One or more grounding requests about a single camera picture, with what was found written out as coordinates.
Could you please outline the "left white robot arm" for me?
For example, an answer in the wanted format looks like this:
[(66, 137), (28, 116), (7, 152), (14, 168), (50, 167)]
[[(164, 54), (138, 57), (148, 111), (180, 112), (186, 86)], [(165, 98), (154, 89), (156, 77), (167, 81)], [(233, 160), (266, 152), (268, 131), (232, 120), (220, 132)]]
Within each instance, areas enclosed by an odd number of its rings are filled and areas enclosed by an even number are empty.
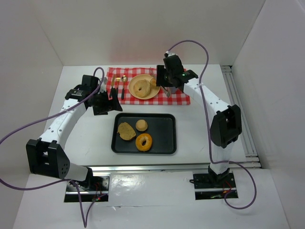
[(90, 168), (70, 162), (64, 152), (70, 133), (89, 107), (93, 108), (94, 115), (106, 115), (112, 110), (122, 111), (114, 88), (109, 93), (69, 90), (61, 109), (63, 114), (56, 117), (37, 140), (31, 139), (26, 144), (31, 173), (79, 182), (93, 179)]

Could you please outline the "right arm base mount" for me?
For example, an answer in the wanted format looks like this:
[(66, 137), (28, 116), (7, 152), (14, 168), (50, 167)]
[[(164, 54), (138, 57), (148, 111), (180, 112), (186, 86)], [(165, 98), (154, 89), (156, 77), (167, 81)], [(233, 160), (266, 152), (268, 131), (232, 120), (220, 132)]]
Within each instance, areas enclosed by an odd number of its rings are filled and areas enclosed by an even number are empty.
[(238, 198), (232, 172), (218, 183), (213, 183), (208, 173), (193, 174), (193, 178), (189, 182), (194, 186), (196, 200), (223, 199), (226, 194), (227, 198)]

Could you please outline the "pale bagel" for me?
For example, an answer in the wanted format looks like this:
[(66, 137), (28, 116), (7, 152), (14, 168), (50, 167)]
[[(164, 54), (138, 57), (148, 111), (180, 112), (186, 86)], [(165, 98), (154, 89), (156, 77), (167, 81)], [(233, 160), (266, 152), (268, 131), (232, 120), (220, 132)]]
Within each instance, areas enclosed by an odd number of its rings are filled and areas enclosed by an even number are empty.
[(148, 96), (151, 92), (150, 82), (148, 80), (138, 80), (133, 86), (133, 91), (140, 98)]

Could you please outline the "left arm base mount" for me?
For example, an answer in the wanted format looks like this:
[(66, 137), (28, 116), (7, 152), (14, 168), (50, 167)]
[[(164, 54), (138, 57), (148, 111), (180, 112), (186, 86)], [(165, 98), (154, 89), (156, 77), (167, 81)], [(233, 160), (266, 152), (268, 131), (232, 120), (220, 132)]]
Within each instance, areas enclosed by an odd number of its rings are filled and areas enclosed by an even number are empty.
[[(108, 202), (109, 200), (109, 186), (110, 186), (110, 173), (93, 174), (98, 177), (96, 181), (89, 187), (83, 187), (76, 182), (79, 187), (81, 201), (85, 203), (92, 202)], [(66, 185), (64, 203), (77, 203), (79, 202), (77, 188), (68, 182)]]

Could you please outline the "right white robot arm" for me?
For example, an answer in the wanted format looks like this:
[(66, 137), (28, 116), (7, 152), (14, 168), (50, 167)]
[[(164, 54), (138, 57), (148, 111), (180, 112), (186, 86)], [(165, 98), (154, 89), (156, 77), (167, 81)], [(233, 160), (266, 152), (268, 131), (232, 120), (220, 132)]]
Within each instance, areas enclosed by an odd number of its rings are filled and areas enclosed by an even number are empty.
[(242, 133), (241, 109), (229, 105), (202, 83), (203, 73), (197, 75), (183, 67), (157, 66), (157, 85), (179, 88), (204, 108), (210, 165), (208, 179), (212, 184), (223, 182), (229, 175), (232, 150)]

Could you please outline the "small round bun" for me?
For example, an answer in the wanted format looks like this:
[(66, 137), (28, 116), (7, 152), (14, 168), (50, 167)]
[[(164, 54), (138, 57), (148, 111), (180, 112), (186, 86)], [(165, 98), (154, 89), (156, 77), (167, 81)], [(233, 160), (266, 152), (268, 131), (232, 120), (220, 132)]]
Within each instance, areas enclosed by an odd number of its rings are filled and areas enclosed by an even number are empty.
[(150, 85), (151, 85), (151, 88), (156, 88), (156, 87), (157, 87), (157, 85), (156, 85), (156, 79), (155, 79), (155, 78), (152, 78), (152, 79), (150, 80)]

